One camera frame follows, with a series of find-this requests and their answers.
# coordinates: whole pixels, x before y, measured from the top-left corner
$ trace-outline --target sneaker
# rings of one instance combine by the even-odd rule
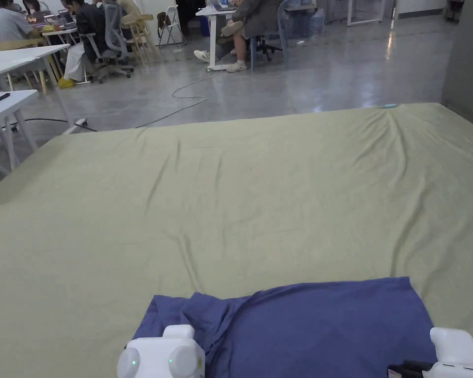
[[[232,24],[226,25],[221,29],[221,36],[228,37],[230,35],[235,34],[235,32],[240,30],[241,28],[243,28],[242,21],[233,22]]]
[[[210,63],[210,52],[207,50],[194,50],[195,57],[202,62]]]
[[[226,70],[228,72],[245,71],[246,69],[247,69],[247,66],[245,64],[238,64],[238,63],[233,63],[232,65],[226,67]]]

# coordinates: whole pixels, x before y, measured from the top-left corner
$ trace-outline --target blue object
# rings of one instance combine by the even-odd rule
[[[210,37],[210,26],[208,22],[208,17],[199,16],[200,20],[200,30],[203,37]]]
[[[389,364],[437,360],[433,325],[407,277],[305,283],[232,299],[155,295],[134,338],[187,323],[210,378],[384,378]]]
[[[287,54],[288,45],[287,45],[287,38],[285,36],[285,25],[283,22],[284,15],[285,15],[285,5],[287,4],[287,2],[288,0],[283,1],[282,4],[280,4],[280,6],[278,7],[278,12],[277,12],[278,30],[276,32],[262,34],[262,36],[276,36],[276,35],[279,36],[282,53],[284,55],[284,65],[287,65],[287,59],[288,59],[288,54]],[[256,54],[257,54],[257,48],[258,48],[257,37],[258,36],[251,37],[251,69],[252,70],[254,70],[255,63],[256,63]]]

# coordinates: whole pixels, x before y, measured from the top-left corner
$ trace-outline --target gray office chair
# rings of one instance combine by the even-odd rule
[[[121,18],[123,17],[123,10],[121,5],[116,2],[107,3],[104,2],[103,8],[105,11],[105,42],[109,49],[100,53],[96,47],[94,40],[95,33],[81,34],[82,37],[89,39],[93,50],[96,53],[98,61],[103,62],[105,65],[94,72],[94,76],[97,77],[98,83],[102,84],[103,79],[109,76],[111,73],[126,75],[127,78],[131,78],[129,72],[133,72],[134,68],[131,65],[122,64],[110,64],[110,61],[124,61],[128,57],[128,51],[126,49],[126,40],[121,32]]]

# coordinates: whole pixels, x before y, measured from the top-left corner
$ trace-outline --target white table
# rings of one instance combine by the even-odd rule
[[[77,42],[75,42],[75,39],[73,39],[73,36],[72,36],[72,33],[77,33],[77,28],[71,28],[71,29],[67,29],[67,30],[58,30],[58,31],[54,31],[54,32],[47,32],[47,33],[42,33],[42,36],[45,37],[45,40],[47,41],[47,44],[48,45],[52,45],[51,44],[51,41],[49,40],[49,36],[53,36],[53,35],[57,35],[60,40],[62,41],[63,44],[70,44],[70,41],[69,41],[69,37],[70,39],[73,41],[74,44],[76,44]],[[60,72],[60,74],[63,73],[62,71],[62,67],[60,66],[60,62],[58,62],[58,59],[56,58],[56,56],[54,56],[54,61],[56,62],[56,66],[58,66],[58,71]]]
[[[49,61],[47,57],[54,54],[57,51],[63,50],[65,48],[70,47],[68,44],[64,45],[54,45],[54,46],[42,46],[42,47],[32,47],[32,48],[22,48],[18,50],[7,50],[7,51],[0,51],[0,76],[14,68],[19,68],[25,64],[28,64],[34,60],[42,59],[44,61],[44,65],[46,67],[47,73],[49,74],[49,79],[51,79],[51,83],[54,87],[54,92],[58,97],[58,101],[62,106],[63,113],[65,115],[65,119],[68,122],[68,129],[64,132],[64,134],[70,134],[77,129],[78,125],[83,125],[86,123],[85,119],[80,119],[74,123],[74,118],[71,116],[68,107],[63,100],[63,96],[61,93],[60,87],[57,85],[56,77],[49,65]],[[0,78],[0,85],[2,90],[7,90],[7,85],[3,81],[3,78]]]
[[[55,31],[55,32],[48,32],[48,33],[42,33],[42,36],[49,37],[49,36],[57,35],[62,40],[62,43],[70,44],[70,41],[68,39],[68,38],[70,38],[74,44],[77,44],[77,41],[75,41],[75,38],[73,38],[74,34],[78,34],[77,33],[77,28],[71,28],[71,29],[66,29],[66,30],[58,30],[58,31]],[[46,38],[46,41],[47,41],[47,44],[49,44],[49,45],[51,44],[51,41],[49,40],[49,38]],[[60,67],[60,63],[58,62],[58,59],[56,57],[54,57],[54,61],[56,62],[56,65],[58,66],[58,69],[60,70],[60,72],[63,72],[62,68]],[[86,72],[86,67],[84,66],[84,64],[83,64],[83,69],[84,69],[84,81],[83,82],[76,82],[75,83],[76,85],[91,83],[88,80],[88,73]]]
[[[42,36],[44,37],[49,37],[51,35],[57,35],[60,37],[63,43],[68,43],[68,37],[71,38],[71,40],[76,44],[75,39],[73,39],[72,34],[77,33],[77,28],[71,28],[71,29],[66,29],[66,30],[58,30],[54,32],[47,32],[47,33],[42,33]],[[67,35],[67,40],[64,40],[61,36],[62,35]]]
[[[4,135],[1,129],[1,125],[6,117],[11,114],[14,114],[14,117],[18,121],[19,130],[23,134],[32,151],[36,151],[38,147],[36,146],[35,140],[33,139],[33,136],[30,133],[30,129],[28,128],[28,125],[25,122],[25,118],[23,117],[21,108],[28,102],[31,102],[32,100],[37,98],[39,96],[39,92],[35,89],[29,89],[26,91],[14,91],[9,93],[9,97],[0,101],[0,138],[2,139],[2,142],[4,143],[9,153],[10,168],[14,169],[17,158],[15,156],[14,147],[12,144],[12,131],[10,129],[10,125],[8,123],[5,123]],[[0,171],[4,174],[8,173],[8,171],[1,165]]]
[[[223,69],[226,69],[232,64],[215,64],[215,40],[217,39],[217,36],[215,35],[217,32],[217,16],[224,16],[224,15],[231,15],[235,11],[217,11],[216,8],[214,8],[213,5],[209,5],[198,11],[196,14],[197,16],[206,16],[210,20],[210,63],[207,67],[207,72],[210,72],[212,70],[214,71],[220,71]]]

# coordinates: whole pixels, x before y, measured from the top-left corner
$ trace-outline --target black cable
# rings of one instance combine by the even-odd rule
[[[135,126],[134,128],[139,128],[139,127],[144,127],[144,126],[147,126],[147,125],[152,125],[153,123],[155,123],[155,122],[157,122],[157,121],[164,120],[165,118],[170,117],[171,115],[176,114],[176,113],[178,113],[178,112],[181,111],[181,110],[184,110],[184,109],[187,109],[187,108],[196,106],[196,105],[200,105],[201,103],[206,102],[206,101],[208,100],[208,98],[205,97],[205,96],[175,96],[175,93],[177,93],[177,91],[179,91],[179,90],[181,90],[181,89],[184,89],[184,88],[186,88],[186,87],[188,87],[188,86],[190,86],[190,85],[200,83],[200,82],[202,82],[202,81],[204,81],[204,80],[212,79],[213,77],[214,77],[214,76],[209,76],[208,78],[203,78],[203,79],[200,79],[200,80],[195,81],[195,82],[193,82],[193,83],[189,83],[188,85],[185,85],[185,86],[183,86],[183,87],[177,88],[177,89],[175,89],[175,91],[173,91],[173,93],[172,93],[172,95],[171,95],[173,98],[177,98],[177,99],[182,99],[182,98],[202,98],[203,100],[197,102],[196,104],[191,104],[191,105],[189,105],[189,106],[185,106],[185,107],[183,107],[183,108],[181,108],[181,109],[175,110],[173,113],[167,114],[167,115],[165,115],[164,117],[158,118],[157,120],[154,120],[154,121],[152,121],[152,122],[148,122],[148,123],[146,123],[146,124],[142,124],[142,125],[139,125],[139,126]]]
[[[68,121],[66,120],[54,120],[52,118],[28,118],[26,119],[25,121],[56,121],[56,122],[66,122],[68,123]],[[17,125],[18,123],[17,122],[13,122],[11,123],[10,125],[11,126],[14,126],[14,125]],[[84,126],[84,125],[80,125],[80,124],[75,124],[76,126],[79,126],[81,128],[85,128],[89,131],[93,131],[93,132],[98,132],[98,130],[95,130],[94,128],[90,128],[90,127],[87,127],[87,126]]]
[[[202,81],[204,81],[204,80],[212,79],[213,77],[214,77],[214,76],[209,76],[208,78],[203,78],[203,79],[200,79],[200,80],[195,81],[195,82],[193,82],[193,83],[189,83],[189,84],[187,84],[187,85],[185,85],[185,86],[183,86],[183,87],[180,87],[180,88],[175,89],[175,90],[173,91],[173,93],[171,94],[171,96],[172,96],[173,98],[177,98],[177,99],[183,99],[183,98],[189,98],[189,99],[191,99],[191,98],[202,98],[203,100],[197,102],[196,104],[191,104],[191,105],[185,106],[185,107],[183,107],[183,108],[181,108],[181,109],[175,110],[174,112],[172,112],[172,113],[170,113],[170,114],[167,114],[167,115],[165,115],[164,117],[158,118],[157,120],[154,120],[154,121],[152,121],[152,122],[148,122],[148,123],[146,123],[146,124],[136,126],[135,128],[144,127],[144,126],[147,126],[147,125],[152,125],[153,123],[155,123],[155,122],[157,122],[157,121],[160,121],[160,120],[164,120],[165,118],[170,117],[171,115],[176,114],[176,113],[178,113],[178,112],[181,111],[181,110],[184,110],[184,109],[187,109],[187,108],[196,106],[196,105],[200,105],[201,103],[206,102],[206,101],[208,100],[208,97],[206,97],[206,96],[175,96],[175,93],[177,93],[177,92],[178,92],[179,90],[181,90],[181,89],[187,88],[187,87],[190,86],[190,85],[194,85],[194,84],[200,83],[200,82],[202,82]],[[52,119],[52,118],[28,118],[28,119],[26,119],[25,121],[55,121],[55,122],[66,122],[66,123],[68,123],[68,121],[66,121],[66,120],[55,120],[55,119]],[[10,124],[10,125],[11,125],[11,126],[14,126],[14,125],[17,125],[17,124],[18,124],[17,122],[14,122],[14,123],[12,123],[12,124]],[[76,125],[79,126],[79,127],[85,128],[86,130],[89,130],[89,131],[98,132],[98,130],[95,130],[95,129],[93,129],[93,128],[90,128],[90,127],[87,127],[87,126],[84,126],[84,125],[81,125],[81,124],[76,124]]]

